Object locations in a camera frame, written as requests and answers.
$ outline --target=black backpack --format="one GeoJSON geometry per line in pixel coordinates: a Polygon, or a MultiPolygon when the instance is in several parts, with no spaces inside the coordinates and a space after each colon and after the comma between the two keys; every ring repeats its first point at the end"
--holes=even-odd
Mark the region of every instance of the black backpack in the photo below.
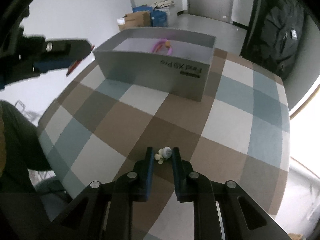
{"type": "Polygon", "coordinates": [[[283,80],[293,69],[305,13],[297,0],[264,0],[247,59],[283,80]]]}

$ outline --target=small white toy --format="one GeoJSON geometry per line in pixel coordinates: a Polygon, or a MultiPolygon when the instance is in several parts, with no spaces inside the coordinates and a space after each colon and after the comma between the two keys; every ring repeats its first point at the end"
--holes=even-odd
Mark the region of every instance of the small white toy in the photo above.
{"type": "Polygon", "coordinates": [[[172,155],[172,150],[170,147],[164,147],[155,154],[155,159],[158,161],[159,164],[164,162],[164,159],[169,159],[172,155]]]}

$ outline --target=bolt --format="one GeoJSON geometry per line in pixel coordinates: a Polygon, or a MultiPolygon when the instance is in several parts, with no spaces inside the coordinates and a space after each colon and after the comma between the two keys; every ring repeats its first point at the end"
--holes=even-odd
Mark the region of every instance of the bolt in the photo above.
{"type": "Polygon", "coordinates": [[[135,173],[134,171],[130,171],[127,174],[127,176],[128,176],[128,178],[133,179],[133,178],[137,177],[137,173],[135,173]]]}
{"type": "Polygon", "coordinates": [[[93,181],[90,183],[90,187],[92,187],[92,188],[97,188],[99,186],[100,186],[100,182],[98,182],[98,181],[93,181]]]}
{"type": "Polygon", "coordinates": [[[227,186],[229,188],[235,188],[237,186],[237,184],[233,180],[230,180],[227,182],[227,186]]]}
{"type": "Polygon", "coordinates": [[[51,51],[52,50],[52,42],[49,42],[48,44],[47,44],[47,52],[49,52],[49,51],[51,51]]]}
{"type": "Polygon", "coordinates": [[[193,179],[196,179],[196,178],[199,177],[199,173],[197,173],[197,172],[195,172],[195,171],[190,172],[190,173],[189,173],[189,177],[190,177],[190,178],[193,178],[193,179]]]}

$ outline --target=table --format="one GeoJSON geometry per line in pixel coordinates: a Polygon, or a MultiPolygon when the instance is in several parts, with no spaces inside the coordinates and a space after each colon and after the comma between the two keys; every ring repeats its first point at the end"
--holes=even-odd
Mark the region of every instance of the table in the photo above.
{"type": "MultiPolygon", "coordinates": [[[[281,79],[215,49],[201,102],[83,70],[39,122],[39,140],[72,197],[132,170],[148,146],[179,147],[210,180],[234,180],[270,215],[289,170],[289,112],[281,79]]],[[[193,204],[178,203],[170,162],[155,163],[151,196],[133,205],[133,239],[193,239],[193,204]]]]}

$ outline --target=gray box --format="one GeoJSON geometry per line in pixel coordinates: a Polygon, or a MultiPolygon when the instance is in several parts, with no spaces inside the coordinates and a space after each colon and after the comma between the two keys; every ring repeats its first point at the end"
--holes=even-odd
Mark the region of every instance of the gray box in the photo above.
{"type": "Polygon", "coordinates": [[[210,71],[215,37],[178,29],[126,29],[93,53],[108,79],[136,84],[201,101],[210,71]],[[168,39],[172,55],[151,53],[159,39],[168,39]]]}

